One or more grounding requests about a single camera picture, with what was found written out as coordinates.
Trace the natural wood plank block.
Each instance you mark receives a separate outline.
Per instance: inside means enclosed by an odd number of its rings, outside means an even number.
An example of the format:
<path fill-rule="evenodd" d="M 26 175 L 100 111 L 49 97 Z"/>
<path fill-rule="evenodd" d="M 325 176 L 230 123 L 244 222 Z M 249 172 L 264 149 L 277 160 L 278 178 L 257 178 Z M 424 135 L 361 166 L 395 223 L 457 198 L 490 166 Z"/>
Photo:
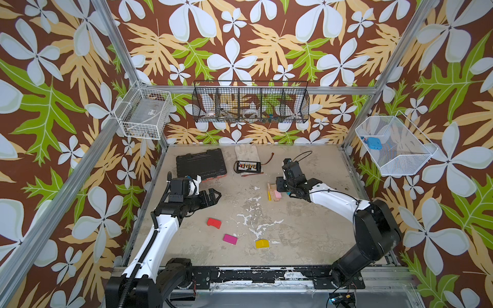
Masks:
<path fill-rule="evenodd" d="M 273 190 L 274 190 L 274 189 L 273 189 L 273 186 L 272 186 L 270 183 L 268 183 L 268 189 L 270 190 L 270 194 L 271 194 L 271 196 L 272 196 L 272 201 L 275 201 L 275 200 L 273 199 Z"/>

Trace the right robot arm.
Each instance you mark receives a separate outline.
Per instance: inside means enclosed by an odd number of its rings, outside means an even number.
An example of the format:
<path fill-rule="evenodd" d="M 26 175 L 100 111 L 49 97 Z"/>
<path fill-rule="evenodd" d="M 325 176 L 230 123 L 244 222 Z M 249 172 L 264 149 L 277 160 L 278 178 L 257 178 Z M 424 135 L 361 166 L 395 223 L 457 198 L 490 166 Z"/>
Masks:
<path fill-rule="evenodd" d="M 355 245 L 331 265 L 330 280 L 334 287 L 351 284 L 362 269 L 380 260 L 403 240 L 403 234 L 385 202 L 358 199 L 316 178 L 308 179 L 297 160 L 283 160 L 282 173 L 283 176 L 276 178 L 280 192 L 321 205 L 353 225 Z"/>

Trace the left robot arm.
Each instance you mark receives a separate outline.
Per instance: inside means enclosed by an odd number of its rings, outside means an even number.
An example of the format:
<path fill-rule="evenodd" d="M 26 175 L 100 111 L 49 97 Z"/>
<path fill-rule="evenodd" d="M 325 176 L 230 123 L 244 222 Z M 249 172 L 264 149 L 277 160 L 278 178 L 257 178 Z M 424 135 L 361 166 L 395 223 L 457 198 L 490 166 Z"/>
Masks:
<path fill-rule="evenodd" d="M 105 287 L 107 307 L 173 307 L 171 293 L 192 283 L 190 259 L 174 258 L 160 270 L 171 240 L 182 221 L 197 211 L 216 205 L 222 194 L 210 188 L 200 190 L 201 177 L 172 178 L 160 202 L 150 213 L 152 226 L 134 260 Z"/>

